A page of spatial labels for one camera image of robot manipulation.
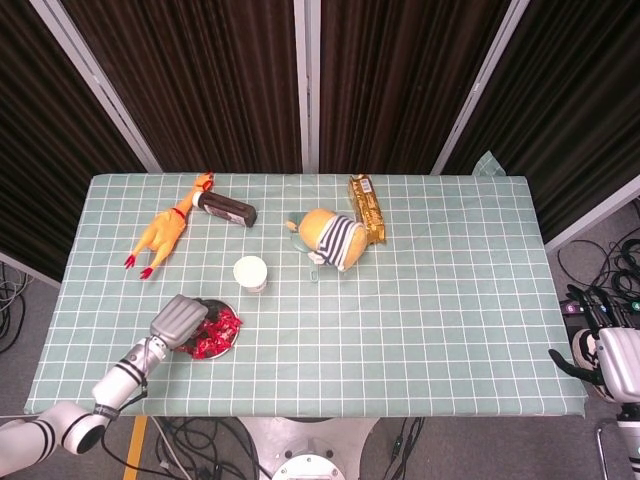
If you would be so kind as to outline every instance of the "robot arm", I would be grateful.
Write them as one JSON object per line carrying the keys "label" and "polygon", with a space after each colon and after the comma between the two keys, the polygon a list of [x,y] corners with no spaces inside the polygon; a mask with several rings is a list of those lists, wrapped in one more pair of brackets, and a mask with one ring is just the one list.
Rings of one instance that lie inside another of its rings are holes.
{"label": "robot arm", "polygon": [[[570,297],[580,303],[585,313],[595,339],[598,366],[587,370],[570,364],[555,350],[549,350],[549,354],[564,373],[594,385],[604,385],[611,397],[622,404],[618,427],[634,476],[640,480],[640,330],[633,328],[619,305],[611,302],[602,289],[590,288],[599,300],[599,304],[594,304],[587,292],[574,285],[567,288]],[[603,458],[601,463],[608,478]]]}
{"label": "robot arm", "polygon": [[34,421],[14,420],[0,427],[0,477],[43,461],[58,445],[74,454],[90,450],[138,387],[142,394],[137,398],[146,396],[149,374],[167,350],[193,334],[206,314],[204,305],[176,295],[151,322],[151,336],[140,340],[93,388],[93,412],[65,401]]}

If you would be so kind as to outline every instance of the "metal stand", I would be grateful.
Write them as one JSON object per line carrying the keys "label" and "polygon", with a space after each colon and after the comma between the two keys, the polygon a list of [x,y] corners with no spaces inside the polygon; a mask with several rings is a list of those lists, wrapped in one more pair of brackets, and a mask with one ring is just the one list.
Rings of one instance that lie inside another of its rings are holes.
{"label": "metal stand", "polygon": [[378,418],[319,422],[242,417],[273,480],[358,480],[364,444]]}
{"label": "metal stand", "polygon": [[596,425],[596,445],[598,446],[598,456],[600,458],[600,468],[602,468],[602,478],[604,480],[609,480],[609,474],[607,472],[607,460],[604,456],[604,449],[602,448],[602,430],[607,425],[611,425],[612,423],[616,423],[613,419],[603,420],[598,425]]}

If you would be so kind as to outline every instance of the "dark brown curtain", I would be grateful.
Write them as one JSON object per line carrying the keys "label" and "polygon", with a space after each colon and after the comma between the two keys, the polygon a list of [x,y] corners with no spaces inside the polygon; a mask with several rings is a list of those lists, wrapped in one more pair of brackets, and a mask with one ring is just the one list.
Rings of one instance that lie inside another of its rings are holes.
{"label": "dark brown curtain", "polygon": [[323,1],[320,170],[429,173],[508,5]]}
{"label": "dark brown curtain", "polygon": [[143,168],[28,1],[0,39],[0,250],[61,280],[91,177]]}
{"label": "dark brown curtain", "polygon": [[301,171],[293,2],[63,3],[165,171]]}
{"label": "dark brown curtain", "polygon": [[546,241],[640,173],[640,2],[533,1],[444,173],[525,175]]}

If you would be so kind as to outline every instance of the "paper cup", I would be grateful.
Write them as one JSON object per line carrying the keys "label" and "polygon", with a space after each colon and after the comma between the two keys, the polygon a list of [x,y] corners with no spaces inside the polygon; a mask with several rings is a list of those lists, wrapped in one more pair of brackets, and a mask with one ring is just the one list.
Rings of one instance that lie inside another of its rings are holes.
{"label": "paper cup", "polygon": [[267,286],[267,264],[260,257],[242,257],[233,266],[233,276],[248,292],[260,293]]}

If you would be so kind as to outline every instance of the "stuffed toy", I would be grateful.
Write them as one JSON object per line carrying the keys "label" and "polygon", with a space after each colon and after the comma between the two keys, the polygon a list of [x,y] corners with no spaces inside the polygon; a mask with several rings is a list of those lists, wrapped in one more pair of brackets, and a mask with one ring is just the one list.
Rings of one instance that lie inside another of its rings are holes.
{"label": "stuffed toy", "polygon": [[294,246],[316,265],[333,265],[344,272],[367,248],[367,231],[362,223],[324,208],[291,213],[286,225]]}

